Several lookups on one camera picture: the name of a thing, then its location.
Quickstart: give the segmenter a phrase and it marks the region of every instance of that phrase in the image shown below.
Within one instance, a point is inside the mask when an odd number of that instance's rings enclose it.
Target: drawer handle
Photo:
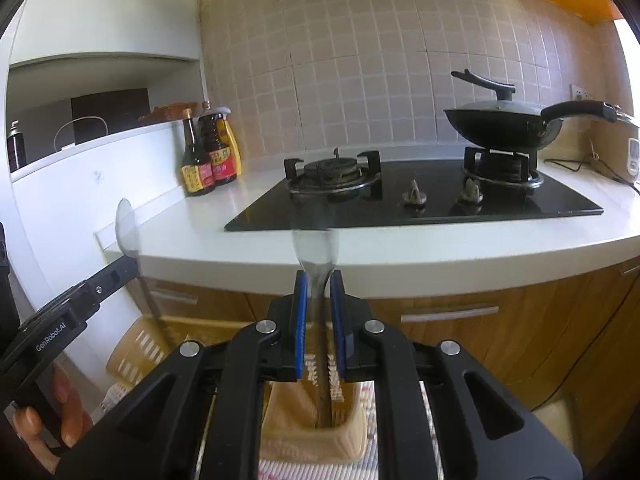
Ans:
[[[172,290],[164,290],[155,288],[151,291],[151,295],[158,300],[177,301],[178,303],[186,303],[189,305],[198,304],[198,298],[190,296],[189,294],[183,294],[181,292],[174,292]]]
[[[631,274],[632,272],[636,272],[636,270],[640,269],[640,265],[636,265],[635,267],[631,267],[630,269],[627,270],[623,270],[622,271],[622,275],[626,276],[628,274]]]
[[[446,321],[450,319],[463,319],[465,317],[489,316],[497,314],[500,307],[482,306],[480,308],[466,308],[464,310],[449,310],[447,312],[428,312],[425,314],[402,314],[400,323],[422,323],[425,321]]]

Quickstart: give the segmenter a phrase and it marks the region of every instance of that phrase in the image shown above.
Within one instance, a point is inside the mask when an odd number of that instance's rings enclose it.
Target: gas stove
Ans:
[[[467,148],[463,160],[380,162],[377,151],[306,164],[284,161],[285,178],[229,222],[227,231],[268,231],[487,222],[597,215],[603,209],[537,171],[523,154]]]

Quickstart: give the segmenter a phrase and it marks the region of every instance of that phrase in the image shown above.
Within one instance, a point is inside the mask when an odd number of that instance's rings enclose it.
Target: metal spoon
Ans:
[[[133,211],[131,203],[126,198],[123,198],[118,203],[118,208],[116,209],[115,230],[118,248],[125,256],[135,259],[138,264],[138,270],[140,270],[140,233],[138,232],[136,213]],[[164,343],[168,348],[175,348],[177,343],[174,341],[169,327],[162,319],[160,309],[156,304],[156,300],[154,300],[151,295],[151,292],[146,285],[146,281],[140,275],[138,276],[138,283],[140,284],[142,295],[145,297],[149,312],[151,312],[151,316],[160,328]]]
[[[306,319],[311,322],[316,377],[318,380],[318,428],[332,426],[331,381],[326,322],[329,319],[324,288],[335,269],[338,257],[338,233],[332,230],[293,231],[293,247],[310,283],[310,301]]]

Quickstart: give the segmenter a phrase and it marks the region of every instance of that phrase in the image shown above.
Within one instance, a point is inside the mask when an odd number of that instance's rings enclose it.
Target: wall tile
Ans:
[[[495,94],[451,70],[547,105],[571,84],[613,94],[604,67],[618,69],[610,31],[545,0],[202,0],[200,20],[211,98],[232,108],[248,157],[461,142],[444,110]],[[571,127],[556,142],[577,142]]]

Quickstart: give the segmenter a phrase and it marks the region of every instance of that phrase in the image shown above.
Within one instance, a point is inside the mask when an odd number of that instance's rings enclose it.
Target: metal bolt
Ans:
[[[379,334],[385,329],[385,324],[382,321],[378,321],[377,319],[369,319],[364,324],[364,330],[367,332],[371,332],[372,334]]]
[[[200,345],[195,341],[186,341],[180,345],[180,354],[184,357],[194,357],[200,352]]]
[[[263,319],[255,324],[255,329],[261,334],[270,334],[275,332],[277,325],[271,319]]]
[[[440,343],[440,350],[446,355],[458,355],[460,353],[460,345],[455,341],[443,341]]]

